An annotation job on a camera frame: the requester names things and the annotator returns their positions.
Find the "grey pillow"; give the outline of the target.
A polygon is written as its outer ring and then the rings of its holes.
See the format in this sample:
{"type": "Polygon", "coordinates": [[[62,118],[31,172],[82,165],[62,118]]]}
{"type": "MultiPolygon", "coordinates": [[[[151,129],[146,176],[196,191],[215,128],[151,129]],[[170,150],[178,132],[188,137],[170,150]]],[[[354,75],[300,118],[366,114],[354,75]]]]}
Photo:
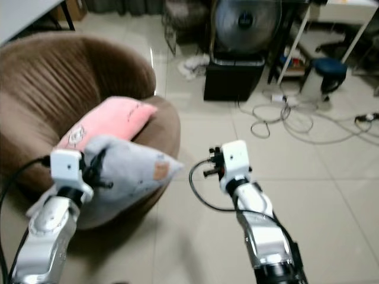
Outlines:
{"type": "Polygon", "coordinates": [[[88,141],[82,151],[85,165],[100,151],[106,151],[106,155],[98,180],[113,182],[114,186],[93,189],[92,200],[79,211],[79,230],[105,225],[166,186],[184,167],[157,149],[111,135],[98,135],[88,141]]]}

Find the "pink printed pillow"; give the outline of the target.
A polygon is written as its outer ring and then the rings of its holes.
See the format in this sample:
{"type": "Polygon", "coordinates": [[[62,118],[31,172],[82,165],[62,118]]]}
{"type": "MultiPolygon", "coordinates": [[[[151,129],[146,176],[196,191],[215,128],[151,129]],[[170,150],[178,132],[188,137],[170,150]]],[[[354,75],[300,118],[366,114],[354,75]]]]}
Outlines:
{"type": "Polygon", "coordinates": [[[57,144],[59,149],[83,150],[98,135],[132,140],[143,129],[157,107],[134,98],[116,96],[103,100],[68,130],[57,144]]]}

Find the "brown round sofa chair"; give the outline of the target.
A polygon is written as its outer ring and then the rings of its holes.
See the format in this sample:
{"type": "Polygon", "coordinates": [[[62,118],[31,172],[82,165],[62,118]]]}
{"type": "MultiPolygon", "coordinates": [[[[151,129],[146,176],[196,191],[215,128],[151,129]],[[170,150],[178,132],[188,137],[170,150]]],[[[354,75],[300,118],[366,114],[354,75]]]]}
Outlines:
{"type": "MultiPolygon", "coordinates": [[[[1,51],[1,145],[3,178],[24,163],[50,154],[87,112],[106,98],[122,96],[157,107],[132,138],[178,161],[181,122],[170,102],[155,95],[153,68],[133,49],[81,33],[42,33],[3,46],[1,51]]],[[[53,186],[49,169],[36,164],[17,178],[33,205],[53,186]]],[[[168,184],[105,225],[143,218],[168,184]]]]}

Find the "black box cabinet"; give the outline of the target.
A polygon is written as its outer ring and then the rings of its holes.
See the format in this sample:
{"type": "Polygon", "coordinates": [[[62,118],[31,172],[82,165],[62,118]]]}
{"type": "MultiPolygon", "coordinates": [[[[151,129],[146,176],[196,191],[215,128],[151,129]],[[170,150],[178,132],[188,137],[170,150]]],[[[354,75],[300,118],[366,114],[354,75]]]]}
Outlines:
{"type": "Polygon", "coordinates": [[[265,67],[260,54],[214,53],[205,69],[206,102],[246,102],[265,67]]]}

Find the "white crumpled cloth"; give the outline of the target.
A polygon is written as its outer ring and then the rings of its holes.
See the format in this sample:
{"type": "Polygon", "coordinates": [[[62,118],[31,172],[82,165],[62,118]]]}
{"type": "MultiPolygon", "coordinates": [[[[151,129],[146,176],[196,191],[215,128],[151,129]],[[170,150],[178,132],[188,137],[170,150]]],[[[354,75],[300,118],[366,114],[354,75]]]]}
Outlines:
{"type": "Polygon", "coordinates": [[[186,80],[203,78],[210,64],[210,59],[211,57],[208,54],[192,55],[179,62],[178,71],[186,80]]]}

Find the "low wooden shelf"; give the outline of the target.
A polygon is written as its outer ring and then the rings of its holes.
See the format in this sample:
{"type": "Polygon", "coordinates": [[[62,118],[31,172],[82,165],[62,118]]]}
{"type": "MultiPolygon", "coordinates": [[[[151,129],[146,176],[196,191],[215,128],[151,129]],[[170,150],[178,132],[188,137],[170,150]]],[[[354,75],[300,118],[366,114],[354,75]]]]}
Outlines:
{"type": "MultiPolygon", "coordinates": [[[[274,63],[274,71],[271,73],[273,79],[279,78],[282,72],[284,63],[287,62],[288,50],[279,55],[279,58],[274,63]]],[[[310,60],[305,55],[302,55],[299,50],[295,50],[292,58],[287,64],[287,68],[284,71],[284,79],[301,78],[306,75],[306,71],[310,67],[310,60]]]]}

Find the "large grey round fan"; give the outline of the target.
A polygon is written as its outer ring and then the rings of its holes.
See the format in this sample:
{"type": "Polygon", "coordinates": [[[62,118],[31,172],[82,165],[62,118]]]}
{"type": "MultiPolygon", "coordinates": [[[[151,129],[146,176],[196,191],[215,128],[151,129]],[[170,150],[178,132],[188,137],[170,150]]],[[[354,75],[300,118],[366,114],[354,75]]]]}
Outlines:
{"type": "Polygon", "coordinates": [[[281,0],[217,0],[216,41],[230,53],[258,53],[268,48],[281,17],[281,0]]]}

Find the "blue round stool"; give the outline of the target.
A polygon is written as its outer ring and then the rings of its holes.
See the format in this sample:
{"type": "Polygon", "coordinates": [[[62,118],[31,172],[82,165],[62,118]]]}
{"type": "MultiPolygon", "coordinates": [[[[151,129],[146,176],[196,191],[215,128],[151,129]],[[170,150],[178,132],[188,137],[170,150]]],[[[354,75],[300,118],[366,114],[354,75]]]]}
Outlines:
{"type": "Polygon", "coordinates": [[[308,101],[329,102],[330,95],[346,79],[347,66],[338,59],[320,57],[313,59],[301,85],[300,96],[308,101]]]}

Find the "brown cardboard box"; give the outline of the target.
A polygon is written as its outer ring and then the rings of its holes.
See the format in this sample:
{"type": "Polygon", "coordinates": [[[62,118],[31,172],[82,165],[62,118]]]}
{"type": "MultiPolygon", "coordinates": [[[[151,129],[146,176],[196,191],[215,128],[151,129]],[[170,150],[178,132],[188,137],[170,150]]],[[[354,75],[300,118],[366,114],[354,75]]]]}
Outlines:
{"type": "MultiPolygon", "coordinates": [[[[85,0],[65,0],[65,4],[69,12],[69,17],[71,21],[73,22],[82,21],[82,19],[84,19],[84,17],[88,13],[85,0]]],[[[60,4],[55,9],[53,9],[50,13],[58,21],[66,22],[67,17],[65,16],[65,13],[62,7],[63,5],[60,4]]]]}

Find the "black power plug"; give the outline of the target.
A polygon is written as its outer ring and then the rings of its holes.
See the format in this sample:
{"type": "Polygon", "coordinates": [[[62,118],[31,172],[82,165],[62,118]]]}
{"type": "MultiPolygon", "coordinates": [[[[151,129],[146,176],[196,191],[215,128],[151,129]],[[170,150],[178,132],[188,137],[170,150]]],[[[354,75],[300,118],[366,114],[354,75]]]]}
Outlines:
{"type": "Polygon", "coordinates": [[[367,114],[357,115],[353,122],[355,124],[371,124],[373,121],[379,120],[379,112],[371,112],[367,114]]]}

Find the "white table with black legs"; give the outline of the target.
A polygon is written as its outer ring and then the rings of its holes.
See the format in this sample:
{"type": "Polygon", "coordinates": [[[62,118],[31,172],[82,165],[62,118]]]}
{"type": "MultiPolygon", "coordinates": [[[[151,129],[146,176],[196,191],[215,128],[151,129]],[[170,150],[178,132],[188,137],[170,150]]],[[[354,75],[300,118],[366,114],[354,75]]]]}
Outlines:
{"type": "Polygon", "coordinates": [[[69,30],[74,31],[66,0],[0,0],[0,46],[54,8],[61,7],[69,30]]]}

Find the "black office chair base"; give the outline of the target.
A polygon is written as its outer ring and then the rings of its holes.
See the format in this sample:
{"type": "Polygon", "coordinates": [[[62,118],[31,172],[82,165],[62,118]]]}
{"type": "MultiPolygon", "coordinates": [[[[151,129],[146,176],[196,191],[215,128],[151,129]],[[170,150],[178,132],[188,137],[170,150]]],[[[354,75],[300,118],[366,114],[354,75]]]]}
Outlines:
{"type": "MultiPolygon", "coordinates": [[[[345,38],[341,41],[328,41],[317,46],[315,51],[330,55],[336,59],[343,57],[349,49],[352,40],[356,38],[358,30],[350,27],[343,30],[345,38]]],[[[360,64],[379,64],[379,28],[368,27],[358,39],[352,49],[358,52],[360,64]]]]}

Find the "white table with slanted legs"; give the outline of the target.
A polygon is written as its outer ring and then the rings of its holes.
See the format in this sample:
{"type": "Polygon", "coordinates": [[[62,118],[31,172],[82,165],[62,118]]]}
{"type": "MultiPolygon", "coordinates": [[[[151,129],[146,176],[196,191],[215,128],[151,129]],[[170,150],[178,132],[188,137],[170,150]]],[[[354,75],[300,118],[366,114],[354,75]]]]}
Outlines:
{"type": "Polygon", "coordinates": [[[379,10],[379,0],[292,0],[286,2],[282,8],[281,29],[277,32],[278,43],[274,44],[271,49],[273,54],[273,63],[269,70],[268,83],[275,81],[279,86],[285,76],[286,68],[291,60],[291,54],[287,54],[286,62],[281,70],[277,70],[279,57],[284,53],[284,48],[290,42],[291,30],[293,22],[301,20],[301,26],[293,40],[293,46],[296,48],[300,43],[301,35],[308,22],[341,22],[341,24],[359,24],[356,35],[353,37],[348,49],[341,58],[341,62],[345,63],[349,59],[349,55],[360,40],[365,29],[377,10],[379,10]]]}

